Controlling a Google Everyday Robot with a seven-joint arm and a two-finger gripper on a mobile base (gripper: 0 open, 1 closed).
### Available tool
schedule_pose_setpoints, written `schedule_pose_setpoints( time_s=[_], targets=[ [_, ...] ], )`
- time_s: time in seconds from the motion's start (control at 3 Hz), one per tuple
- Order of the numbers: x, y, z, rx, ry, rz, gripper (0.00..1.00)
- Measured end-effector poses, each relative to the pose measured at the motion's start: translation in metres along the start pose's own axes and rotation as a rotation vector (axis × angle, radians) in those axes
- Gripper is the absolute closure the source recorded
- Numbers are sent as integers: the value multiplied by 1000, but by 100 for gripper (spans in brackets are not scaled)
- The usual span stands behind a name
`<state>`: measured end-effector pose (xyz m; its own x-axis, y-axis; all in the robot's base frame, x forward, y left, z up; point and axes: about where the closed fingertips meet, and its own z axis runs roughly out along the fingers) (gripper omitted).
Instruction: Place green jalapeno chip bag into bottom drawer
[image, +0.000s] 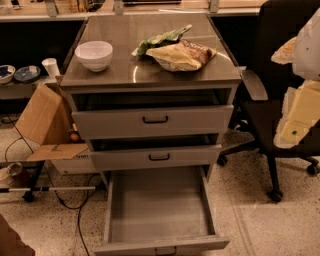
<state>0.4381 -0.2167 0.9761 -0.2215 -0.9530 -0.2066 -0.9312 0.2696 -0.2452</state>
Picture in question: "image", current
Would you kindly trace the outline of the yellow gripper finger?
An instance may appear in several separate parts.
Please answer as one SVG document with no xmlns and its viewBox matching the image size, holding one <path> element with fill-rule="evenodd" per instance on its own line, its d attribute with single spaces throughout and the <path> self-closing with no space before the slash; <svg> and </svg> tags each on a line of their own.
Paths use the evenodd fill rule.
<svg viewBox="0 0 320 256">
<path fill-rule="evenodd" d="M 320 82 L 305 80 L 297 89 L 289 87 L 281 113 L 273 142 L 279 148 L 292 148 L 320 120 Z"/>
</svg>

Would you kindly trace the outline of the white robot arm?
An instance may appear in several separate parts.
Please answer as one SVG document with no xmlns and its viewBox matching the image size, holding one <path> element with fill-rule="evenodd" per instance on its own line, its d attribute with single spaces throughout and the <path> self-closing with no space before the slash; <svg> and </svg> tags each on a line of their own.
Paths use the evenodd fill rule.
<svg viewBox="0 0 320 256">
<path fill-rule="evenodd" d="M 297 89 L 287 89 L 273 139 L 277 147 L 287 149 L 298 145 L 320 120 L 320 8 L 271 60 L 291 63 L 293 73 L 304 79 Z"/>
</svg>

